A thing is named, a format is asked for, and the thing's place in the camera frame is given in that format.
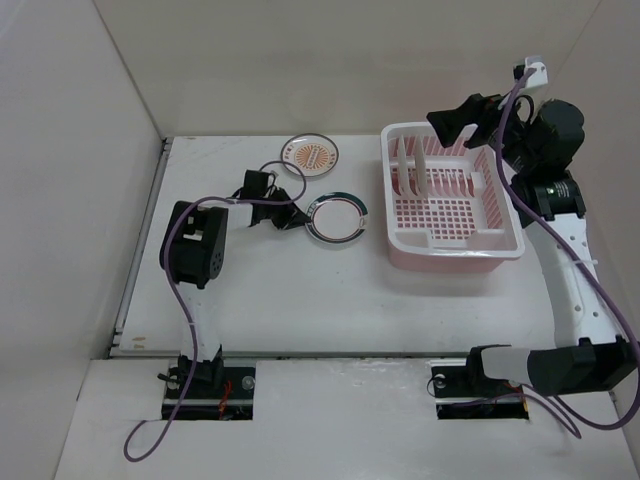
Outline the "green red rimmed plate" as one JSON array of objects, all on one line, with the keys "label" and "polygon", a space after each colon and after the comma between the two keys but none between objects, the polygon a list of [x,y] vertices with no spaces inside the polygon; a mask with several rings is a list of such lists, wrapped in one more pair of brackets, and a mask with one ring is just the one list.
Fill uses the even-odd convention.
[{"label": "green red rimmed plate", "polygon": [[369,209],[354,194],[334,191],[315,198],[307,207],[305,224],[308,234],[331,246],[347,245],[366,232]]}]

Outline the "orange sunburst plate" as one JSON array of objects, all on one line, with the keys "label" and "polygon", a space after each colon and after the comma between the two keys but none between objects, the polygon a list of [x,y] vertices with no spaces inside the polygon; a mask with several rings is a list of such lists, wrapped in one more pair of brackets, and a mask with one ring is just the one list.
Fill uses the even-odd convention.
[{"label": "orange sunburst plate", "polygon": [[299,171],[306,178],[318,178],[331,172],[339,160],[339,149],[329,137],[303,133],[291,137],[282,146],[280,160],[292,174]]},{"label": "orange sunburst plate", "polygon": [[410,188],[410,177],[409,177],[409,169],[406,157],[406,149],[404,137],[400,135],[397,139],[397,173],[398,173],[398,181],[399,188],[402,191],[402,194],[407,197],[412,197],[412,190]]}]

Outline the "white plate grey floral emblem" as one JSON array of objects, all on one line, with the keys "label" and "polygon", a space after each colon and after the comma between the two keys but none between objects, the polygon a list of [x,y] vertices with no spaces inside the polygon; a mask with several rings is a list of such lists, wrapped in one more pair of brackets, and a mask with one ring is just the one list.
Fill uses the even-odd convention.
[{"label": "white plate grey floral emblem", "polygon": [[421,135],[417,135],[415,137],[413,156],[414,156],[414,165],[415,165],[415,173],[416,173],[416,187],[421,197],[424,199],[427,199],[428,198],[428,180],[427,180],[425,153],[423,149],[423,139],[424,137]]}]

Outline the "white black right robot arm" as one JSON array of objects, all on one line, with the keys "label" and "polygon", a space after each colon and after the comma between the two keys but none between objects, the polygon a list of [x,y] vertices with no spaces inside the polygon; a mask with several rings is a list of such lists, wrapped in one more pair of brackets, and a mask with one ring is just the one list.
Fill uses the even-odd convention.
[{"label": "white black right robot arm", "polygon": [[540,261],[555,346],[474,347],[459,372],[463,387],[471,396],[490,395],[500,381],[527,384],[545,396],[611,390],[637,362],[611,310],[585,277],[595,272],[586,238],[586,207],[568,170],[584,142],[584,116],[568,102],[549,100],[532,107],[528,120],[511,111],[500,133],[505,101],[501,95],[473,94],[461,106],[430,112],[426,118],[444,147],[474,125],[465,147],[489,146],[514,170],[513,204]]}]

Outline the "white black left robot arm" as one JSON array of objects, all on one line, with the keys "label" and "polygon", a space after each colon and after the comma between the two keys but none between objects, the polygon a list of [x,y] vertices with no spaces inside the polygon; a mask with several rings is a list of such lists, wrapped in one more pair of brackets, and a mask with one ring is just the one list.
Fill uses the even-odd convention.
[{"label": "white black left robot arm", "polygon": [[177,372],[169,377],[183,390],[192,387],[210,397],[223,387],[222,341],[205,307],[204,290],[222,271],[228,233],[265,220],[278,230],[311,222],[263,168],[246,171],[242,186],[229,198],[208,196],[174,204],[159,263],[186,316],[183,339],[187,344],[178,357]]}]

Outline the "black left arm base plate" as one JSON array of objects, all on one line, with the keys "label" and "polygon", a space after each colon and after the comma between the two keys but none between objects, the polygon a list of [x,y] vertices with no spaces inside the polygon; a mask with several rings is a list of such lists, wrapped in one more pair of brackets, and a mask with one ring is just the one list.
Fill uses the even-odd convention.
[{"label": "black left arm base plate", "polygon": [[217,385],[194,379],[175,419],[180,421],[249,421],[253,419],[256,369],[250,366],[224,368]]}]

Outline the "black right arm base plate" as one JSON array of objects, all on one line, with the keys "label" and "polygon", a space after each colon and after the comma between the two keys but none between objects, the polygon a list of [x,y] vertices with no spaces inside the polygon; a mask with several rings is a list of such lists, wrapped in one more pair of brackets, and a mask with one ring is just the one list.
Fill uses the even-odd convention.
[{"label": "black right arm base plate", "polygon": [[528,420],[523,389],[506,380],[473,380],[463,359],[429,363],[428,392],[439,420]]}]

